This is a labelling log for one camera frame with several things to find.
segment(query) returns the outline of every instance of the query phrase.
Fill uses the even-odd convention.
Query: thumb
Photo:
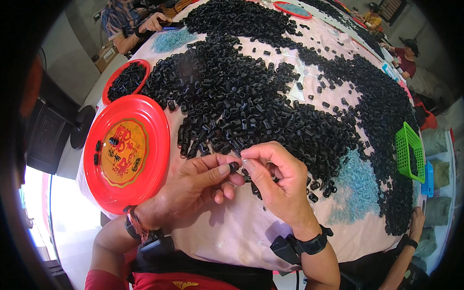
[[[269,170],[255,159],[244,159],[243,167],[250,174],[251,180],[259,189],[261,196],[266,198],[268,194],[277,192],[280,187],[274,182]]]
[[[197,185],[202,188],[220,183],[231,172],[229,164],[224,164],[198,175]]]

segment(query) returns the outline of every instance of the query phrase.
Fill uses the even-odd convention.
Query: cardboard box
[[[98,59],[94,62],[100,72],[103,72],[108,64],[116,57],[118,54],[116,46],[113,42],[110,41],[107,43],[98,53]]]

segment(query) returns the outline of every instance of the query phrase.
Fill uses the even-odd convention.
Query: patterned shirt
[[[102,24],[109,40],[121,34],[124,37],[132,35],[133,29],[147,18],[148,10],[134,8],[134,2],[135,0],[110,0],[103,8]]]

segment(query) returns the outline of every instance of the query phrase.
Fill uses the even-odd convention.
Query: hand
[[[264,205],[292,228],[297,239],[308,241],[322,232],[306,197],[308,169],[303,162],[276,141],[253,145],[241,155]]]
[[[425,215],[422,213],[422,208],[416,206],[412,213],[411,229],[409,230],[409,238],[416,243],[420,240],[422,228],[424,227]]]
[[[234,156],[213,154],[187,160],[153,198],[135,210],[142,225],[157,229],[162,224],[186,217],[211,200],[221,204],[224,197],[233,199],[234,186],[245,184],[243,176],[230,174],[230,162],[242,161]]]
[[[140,25],[139,32],[145,33],[147,30],[150,30],[150,31],[162,30],[163,27],[160,25],[158,18],[166,22],[172,22],[172,19],[170,19],[163,13],[156,12],[152,16],[150,16],[150,18],[148,18],[142,25]]]

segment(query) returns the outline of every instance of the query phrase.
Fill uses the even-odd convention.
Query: wrist
[[[420,235],[417,235],[415,233],[409,233],[409,239],[413,240],[416,243],[419,243]]]
[[[139,33],[145,33],[145,32],[147,32],[147,29],[146,29],[145,26],[142,24],[142,25],[139,26],[138,31],[139,31]]]
[[[307,242],[314,239],[318,234],[322,234],[322,229],[317,220],[306,220],[301,223],[291,225],[293,235],[300,241]]]
[[[141,203],[134,211],[141,225],[151,231],[160,229],[164,220],[162,211],[158,207],[155,198],[156,196]]]

